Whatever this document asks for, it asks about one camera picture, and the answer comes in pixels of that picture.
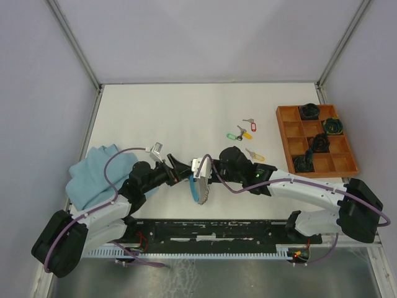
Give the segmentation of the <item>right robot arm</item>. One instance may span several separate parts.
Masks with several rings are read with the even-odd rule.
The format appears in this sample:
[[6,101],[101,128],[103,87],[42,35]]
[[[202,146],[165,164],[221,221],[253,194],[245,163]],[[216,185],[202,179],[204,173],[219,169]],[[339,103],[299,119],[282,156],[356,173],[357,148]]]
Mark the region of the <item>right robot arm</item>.
[[315,212],[291,213],[284,230],[287,240],[293,243],[324,233],[343,233],[358,242],[373,243],[381,225],[383,204],[359,179],[344,184],[297,176],[253,163],[238,147],[224,149],[213,161],[212,169],[212,183],[239,183],[239,192],[286,197],[319,207]]

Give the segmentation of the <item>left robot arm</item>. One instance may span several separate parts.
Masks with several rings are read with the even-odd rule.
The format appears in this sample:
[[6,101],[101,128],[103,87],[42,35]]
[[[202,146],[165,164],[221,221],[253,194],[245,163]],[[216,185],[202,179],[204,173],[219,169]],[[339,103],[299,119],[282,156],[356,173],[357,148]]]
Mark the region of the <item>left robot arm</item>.
[[135,163],[115,195],[100,204],[74,215],[55,212],[31,250],[45,272],[63,278],[86,253],[113,240],[134,240],[137,227],[128,217],[146,202],[146,193],[163,184],[173,186],[192,174],[189,165],[171,154],[167,158],[157,161],[154,168],[145,161]]

